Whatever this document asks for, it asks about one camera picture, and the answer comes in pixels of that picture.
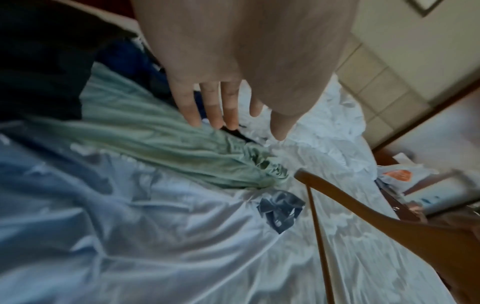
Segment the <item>white wall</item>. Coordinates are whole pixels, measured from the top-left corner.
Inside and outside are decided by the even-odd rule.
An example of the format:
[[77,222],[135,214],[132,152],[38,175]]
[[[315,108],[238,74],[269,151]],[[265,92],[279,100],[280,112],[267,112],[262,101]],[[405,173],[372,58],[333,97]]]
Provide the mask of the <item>white wall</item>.
[[480,0],[444,0],[425,18],[404,0],[360,0],[352,32],[429,101],[480,69]]

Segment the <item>wall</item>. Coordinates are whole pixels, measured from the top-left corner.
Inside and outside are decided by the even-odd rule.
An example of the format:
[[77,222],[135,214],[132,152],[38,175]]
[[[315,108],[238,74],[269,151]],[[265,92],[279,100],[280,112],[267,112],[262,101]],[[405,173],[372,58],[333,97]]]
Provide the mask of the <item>wall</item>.
[[363,136],[372,148],[432,109],[353,35],[336,73],[342,85],[362,105],[367,121]]
[[479,0],[444,0],[425,18],[404,0],[360,0],[352,32],[437,104],[480,76],[479,12]]

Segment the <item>bed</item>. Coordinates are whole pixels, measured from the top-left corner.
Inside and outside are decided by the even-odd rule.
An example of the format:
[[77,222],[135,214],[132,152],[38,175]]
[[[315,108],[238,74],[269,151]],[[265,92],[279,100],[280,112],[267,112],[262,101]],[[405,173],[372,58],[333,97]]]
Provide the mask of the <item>bed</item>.
[[[112,15],[95,12],[112,20]],[[119,16],[113,19],[135,27],[132,20]],[[239,98],[240,132],[243,135],[267,146],[281,158],[282,164],[290,172],[304,168],[340,187],[370,208],[396,217],[374,183],[376,163],[361,136],[365,130],[361,108],[341,88],[336,76],[332,77],[314,109],[299,121],[283,142],[276,141],[269,133],[268,110],[264,110],[259,118],[253,119],[248,115],[249,101],[250,90],[244,83]],[[82,155],[97,153],[80,150],[77,152]],[[118,155],[102,155],[107,158],[106,164],[121,158]],[[246,214],[255,209],[249,204],[255,195],[254,191],[207,187],[189,182],[185,177],[169,175],[168,172],[163,174],[167,177],[163,180],[166,184],[154,184],[157,188],[152,186],[151,190],[158,191],[157,194],[175,194],[178,189],[189,189],[189,194],[196,193],[199,197],[208,198],[195,201],[195,196],[190,195],[187,196],[190,203],[216,202],[217,209],[207,214],[211,222],[224,222],[226,218],[223,211],[232,204]],[[305,202],[309,201],[305,186],[293,178],[279,188]],[[182,196],[176,198],[175,202],[181,202]],[[313,191],[313,200],[319,215],[337,303],[454,303],[440,278],[424,261],[319,192]],[[228,252],[223,252],[221,258],[216,259],[215,255],[211,255],[203,257],[198,263],[185,263],[186,260],[190,261],[185,258],[186,255],[197,254],[195,247],[189,248],[190,251],[185,247],[181,254],[163,261],[152,256],[151,260],[167,263],[171,273],[160,275],[154,271],[155,264],[149,266],[144,263],[141,267],[135,264],[136,269],[130,269],[135,271],[127,271],[126,274],[129,279],[139,280],[139,283],[130,284],[128,288],[118,282],[102,285],[106,281],[115,282],[115,272],[109,272],[109,277],[95,276],[96,282],[104,287],[100,291],[106,295],[97,302],[326,304],[310,209],[304,208],[294,226],[280,236],[272,235],[268,227],[258,223],[258,220],[253,215],[242,216],[243,225],[238,233],[230,228],[226,230]],[[223,229],[215,225],[202,227],[206,229],[203,231],[205,235]],[[228,262],[223,259],[225,257],[229,258]],[[45,282],[50,287],[62,283]],[[27,285],[33,289],[39,286],[42,283]],[[14,285],[3,285],[0,290],[4,294],[21,293],[19,287],[14,288]],[[25,300],[21,296],[7,299],[6,302],[12,303]],[[85,302],[85,299],[77,297],[68,302]]]

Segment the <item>picture frame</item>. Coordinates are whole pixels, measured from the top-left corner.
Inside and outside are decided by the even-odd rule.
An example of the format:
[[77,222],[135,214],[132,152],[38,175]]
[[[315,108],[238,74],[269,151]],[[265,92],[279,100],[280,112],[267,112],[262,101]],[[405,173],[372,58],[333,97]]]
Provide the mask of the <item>picture frame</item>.
[[417,13],[426,17],[444,0],[405,0]]

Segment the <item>orange label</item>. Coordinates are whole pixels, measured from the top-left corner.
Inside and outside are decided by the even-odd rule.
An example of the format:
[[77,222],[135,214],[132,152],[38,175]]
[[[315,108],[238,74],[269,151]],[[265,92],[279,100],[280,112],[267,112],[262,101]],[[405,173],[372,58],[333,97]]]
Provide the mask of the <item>orange label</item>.
[[408,170],[395,170],[384,173],[383,175],[387,175],[402,182],[409,182],[412,180],[412,173]]

